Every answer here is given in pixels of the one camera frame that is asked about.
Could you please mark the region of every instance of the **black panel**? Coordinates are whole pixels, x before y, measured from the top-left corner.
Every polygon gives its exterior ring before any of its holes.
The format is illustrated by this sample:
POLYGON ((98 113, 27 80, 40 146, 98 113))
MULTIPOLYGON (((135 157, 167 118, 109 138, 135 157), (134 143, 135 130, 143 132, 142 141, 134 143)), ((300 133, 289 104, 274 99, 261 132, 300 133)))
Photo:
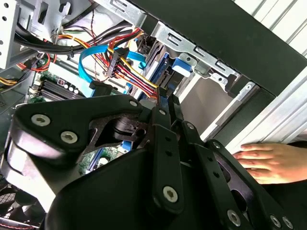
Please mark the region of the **black panel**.
POLYGON ((231 0, 130 1, 276 96, 307 65, 231 0))
POLYGON ((261 111, 274 100, 269 92, 259 89, 235 116, 219 131, 214 139, 226 146, 235 138, 261 111))

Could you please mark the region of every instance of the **cable tie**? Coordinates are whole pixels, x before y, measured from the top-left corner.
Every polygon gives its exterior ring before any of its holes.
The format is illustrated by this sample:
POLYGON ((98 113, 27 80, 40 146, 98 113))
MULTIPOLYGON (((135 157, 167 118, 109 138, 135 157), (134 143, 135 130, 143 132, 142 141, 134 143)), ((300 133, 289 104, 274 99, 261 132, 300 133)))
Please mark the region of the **cable tie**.
POLYGON ((74 53, 73 53, 73 46, 71 46, 71 58, 74 57, 74 53))

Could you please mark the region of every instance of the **orange wire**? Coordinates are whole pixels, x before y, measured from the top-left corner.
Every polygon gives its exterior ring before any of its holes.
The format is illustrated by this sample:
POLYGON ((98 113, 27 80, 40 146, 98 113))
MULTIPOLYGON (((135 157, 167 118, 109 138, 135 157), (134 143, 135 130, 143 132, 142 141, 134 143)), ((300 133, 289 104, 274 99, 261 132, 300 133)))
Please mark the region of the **orange wire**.
POLYGON ((142 89, 140 86, 138 86, 138 85, 134 84, 133 82, 131 82, 131 81, 129 81, 129 80, 127 80, 127 79, 125 79, 125 77, 121 76, 120 74, 115 73, 115 75, 116 75, 117 77, 122 78, 123 80, 127 81, 129 84, 131 84, 131 85, 135 86, 136 88, 138 88, 138 89, 142 90, 142 92, 143 92, 144 94, 146 94, 146 96, 147 96, 147 97, 149 97, 149 98, 151 98, 151 97, 152 97, 151 95, 149 95, 149 94, 146 92, 146 90, 142 89))
POLYGON ((49 54, 47 54, 47 57, 48 57, 48 61, 47 61, 47 63, 44 65, 44 66, 42 66, 41 68, 39 68, 39 69, 34 69, 34 68, 32 68, 31 70, 33 70, 33 71, 39 71, 39 72, 42 72, 42 71, 47 71, 48 69, 49 69, 49 64, 50 64, 50 55, 49 54))

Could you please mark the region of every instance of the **metal bracket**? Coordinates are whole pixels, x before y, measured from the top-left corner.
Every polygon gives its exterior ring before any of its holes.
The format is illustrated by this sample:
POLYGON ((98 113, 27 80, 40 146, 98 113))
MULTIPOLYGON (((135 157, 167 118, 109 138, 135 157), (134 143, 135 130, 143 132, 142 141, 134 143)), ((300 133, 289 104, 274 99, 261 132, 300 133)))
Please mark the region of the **metal bracket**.
POLYGON ((163 43, 165 46, 170 47, 174 51, 189 53, 193 55, 194 57, 198 58, 200 61, 204 62, 211 68, 214 68, 216 71, 226 77, 228 77, 230 74, 233 74, 237 77, 240 76, 238 72, 231 69, 222 61, 213 57, 206 51, 202 50, 200 47, 191 43, 189 40, 187 40, 180 34, 168 28, 162 22, 158 22, 151 36, 155 37, 159 42, 163 43))
POLYGON ((11 0, 0 4, 0 68, 6 69, 11 60, 15 26, 18 18, 20 1, 11 0))
POLYGON ((117 14, 127 22, 141 27, 146 19, 144 11, 126 0, 95 0, 97 3, 117 14))
POLYGON ((59 1, 38 0, 35 4, 30 31, 50 42, 53 42, 54 40, 52 39, 52 36, 59 32, 62 20, 68 14, 71 4, 67 2, 62 12, 59 12, 59 7, 59 1), (46 11, 46 15, 41 22, 40 16, 42 11, 46 11))
POLYGON ((201 139, 207 141, 213 132, 216 132, 225 121, 235 112, 235 110, 243 103, 246 96, 257 88, 256 84, 253 82, 248 82, 240 93, 231 101, 231 103, 218 115, 218 117, 206 128, 206 130, 201 134, 201 139))

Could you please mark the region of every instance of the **human hand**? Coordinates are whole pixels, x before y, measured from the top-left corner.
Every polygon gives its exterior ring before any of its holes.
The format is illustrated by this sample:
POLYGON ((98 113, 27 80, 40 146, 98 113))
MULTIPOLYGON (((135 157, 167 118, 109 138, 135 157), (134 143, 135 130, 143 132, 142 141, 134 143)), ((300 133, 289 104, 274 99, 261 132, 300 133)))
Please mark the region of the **human hand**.
POLYGON ((285 144, 247 144, 233 156, 259 184, 307 179, 307 149, 285 144))

